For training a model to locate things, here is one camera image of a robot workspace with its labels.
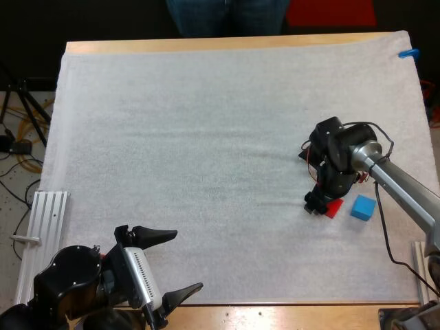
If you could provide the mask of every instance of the jeans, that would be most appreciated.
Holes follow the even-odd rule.
[[[166,0],[182,36],[280,34],[290,0]]]

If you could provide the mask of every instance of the tripod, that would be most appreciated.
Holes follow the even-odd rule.
[[[34,125],[35,131],[40,137],[44,146],[47,145],[46,137],[40,129],[40,126],[36,122],[36,119],[32,113],[32,110],[29,106],[29,103],[38,111],[38,113],[43,117],[46,123],[50,124],[50,116],[47,112],[41,107],[41,105],[34,99],[34,97],[28,91],[28,80],[26,78],[15,78],[9,69],[0,61],[0,71],[2,71],[9,79],[8,89],[6,90],[5,99],[3,101],[3,106],[1,108],[0,113],[0,124],[3,124],[3,119],[5,117],[6,108],[8,107],[9,97],[11,92],[16,92],[20,98],[21,103],[23,104],[27,115],[29,116],[30,121]]]

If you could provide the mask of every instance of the table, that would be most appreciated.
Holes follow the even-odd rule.
[[[176,52],[267,47],[325,45],[365,41],[378,33],[259,36],[244,38],[199,38],[136,41],[85,41],[67,43],[71,54]],[[290,306],[194,306],[179,307],[168,318],[167,329],[379,329],[379,308],[417,306],[390,302],[389,305],[290,305]]]

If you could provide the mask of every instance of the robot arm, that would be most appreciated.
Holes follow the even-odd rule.
[[[346,195],[367,172],[402,207],[426,234],[425,256],[437,288],[440,287],[440,198],[382,154],[371,123],[345,128],[336,117],[320,122],[310,135],[310,145],[300,154],[315,167],[317,184],[306,197],[308,212],[324,214],[326,204]],[[386,318],[383,329],[440,329],[440,305],[401,309]]]
[[[115,229],[116,245],[103,258],[99,247],[81,245],[60,250],[34,278],[34,298],[0,316],[0,330],[64,329],[70,320],[91,314],[84,329],[162,329],[166,317],[202,283],[160,295],[143,249],[174,239],[175,230],[124,225]],[[143,318],[129,320],[112,307],[128,301]]]

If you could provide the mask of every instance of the blue block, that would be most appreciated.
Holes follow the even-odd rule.
[[[376,200],[359,195],[355,200],[350,215],[363,221],[368,221],[373,215],[374,207],[376,207]]]

